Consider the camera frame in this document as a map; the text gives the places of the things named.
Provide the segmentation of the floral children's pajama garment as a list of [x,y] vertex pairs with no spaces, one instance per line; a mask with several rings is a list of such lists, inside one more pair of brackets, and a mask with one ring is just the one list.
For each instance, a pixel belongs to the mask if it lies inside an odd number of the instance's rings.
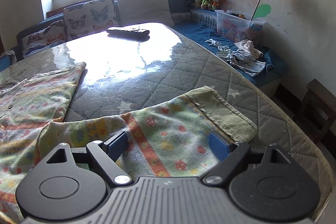
[[125,129],[126,151],[117,164],[132,178],[199,175],[216,164],[209,134],[251,141],[257,126],[207,86],[159,105],[75,122],[64,117],[85,63],[1,80],[1,223],[22,220],[15,190],[57,144],[84,147]]

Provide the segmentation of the pile of small clothes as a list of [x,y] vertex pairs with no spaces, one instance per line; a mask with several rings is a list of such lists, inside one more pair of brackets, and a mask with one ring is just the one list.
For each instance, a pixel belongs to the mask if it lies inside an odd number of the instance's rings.
[[240,69],[250,77],[257,76],[266,67],[266,62],[258,61],[252,53],[243,49],[233,51],[228,46],[223,46],[221,42],[214,39],[208,39],[205,42],[208,43],[209,46],[218,49],[217,56],[219,58],[232,67]]

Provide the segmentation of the dark wooden stool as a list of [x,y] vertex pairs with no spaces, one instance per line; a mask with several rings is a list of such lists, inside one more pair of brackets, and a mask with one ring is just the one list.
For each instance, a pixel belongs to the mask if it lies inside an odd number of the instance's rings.
[[321,141],[335,123],[335,96],[316,79],[306,85],[302,100],[282,84],[274,97],[292,113],[292,120],[314,143]]

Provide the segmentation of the grey quilted star tablecloth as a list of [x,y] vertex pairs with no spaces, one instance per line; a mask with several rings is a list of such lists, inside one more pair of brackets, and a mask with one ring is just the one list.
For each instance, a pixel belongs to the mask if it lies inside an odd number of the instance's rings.
[[318,181],[317,221],[333,211],[333,171],[320,149],[268,95],[223,60],[162,24],[150,26],[146,42],[119,42],[105,32],[40,51],[1,73],[22,80],[36,73],[86,63],[84,78],[67,110],[67,121],[127,113],[208,86],[258,128],[256,145],[276,140]]

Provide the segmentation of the blue corner sofa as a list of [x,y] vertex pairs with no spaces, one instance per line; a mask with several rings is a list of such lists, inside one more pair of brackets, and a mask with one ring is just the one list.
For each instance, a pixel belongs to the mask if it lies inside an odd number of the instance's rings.
[[[187,0],[168,0],[168,3],[174,21],[174,30],[192,39],[214,54],[218,52],[218,49],[214,46],[210,46],[209,43],[206,42],[208,39],[214,39],[220,42],[223,47],[237,51],[238,48],[234,42],[217,34],[217,17],[215,12],[201,11],[196,8],[192,9],[187,4]],[[60,13],[19,32],[17,34],[17,45],[12,48],[17,60],[20,61],[23,59],[22,40],[24,37],[30,34],[36,34],[54,22],[63,19],[64,16]],[[265,68],[259,74],[252,75],[252,73],[247,73],[246,65],[240,67],[234,66],[234,69],[258,88],[261,88],[286,75],[288,73],[288,67],[285,62],[268,47],[258,46],[257,49],[262,53],[262,57],[258,58],[258,61],[265,63]]]

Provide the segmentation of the low butterfly print cushion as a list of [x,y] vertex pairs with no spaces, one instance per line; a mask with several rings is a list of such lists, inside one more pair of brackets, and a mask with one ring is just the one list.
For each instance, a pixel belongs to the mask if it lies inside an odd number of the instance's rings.
[[57,20],[48,27],[35,31],[22,39],[22,56],[29,57],[47,48],[58,46],[66,42],[64,21]]

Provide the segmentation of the black remote control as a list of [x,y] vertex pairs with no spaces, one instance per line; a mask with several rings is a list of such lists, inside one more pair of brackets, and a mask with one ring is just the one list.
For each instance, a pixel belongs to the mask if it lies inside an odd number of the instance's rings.
[[138,27],[110,27],[106,30],[109,36],[131,40],[143,40],[150,34],[149,30]]

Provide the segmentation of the clear plastic storage box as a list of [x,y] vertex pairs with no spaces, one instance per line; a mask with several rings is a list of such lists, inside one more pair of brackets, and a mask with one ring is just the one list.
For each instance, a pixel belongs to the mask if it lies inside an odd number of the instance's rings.
[[261,19],[250,20],[251,16],[232,10],[215,10],[217,33],[232,42],[251,40],[258,45],[265,22]]

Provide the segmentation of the upright butterfly print cushion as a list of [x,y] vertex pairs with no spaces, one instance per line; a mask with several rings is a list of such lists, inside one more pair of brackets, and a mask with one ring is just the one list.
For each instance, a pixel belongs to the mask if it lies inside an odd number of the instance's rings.
[[117,12],[114,0],[93,0],[72,5],[63,10],[67,40],[117,27]]

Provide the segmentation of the orange fox plush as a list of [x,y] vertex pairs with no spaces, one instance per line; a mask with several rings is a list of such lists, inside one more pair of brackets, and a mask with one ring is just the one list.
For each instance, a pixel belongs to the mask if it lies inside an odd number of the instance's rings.
[[220,4],[221,0],[212,0],[211,3],[211,10],[215,11],[219,8],[219,4]]

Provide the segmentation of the plain beige cushion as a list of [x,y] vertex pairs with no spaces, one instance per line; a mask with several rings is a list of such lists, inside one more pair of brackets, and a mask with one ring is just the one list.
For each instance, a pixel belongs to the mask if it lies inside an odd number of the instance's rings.
[[141,23],[162,23],[173,27],[168,0],[117,0],[123,26]]

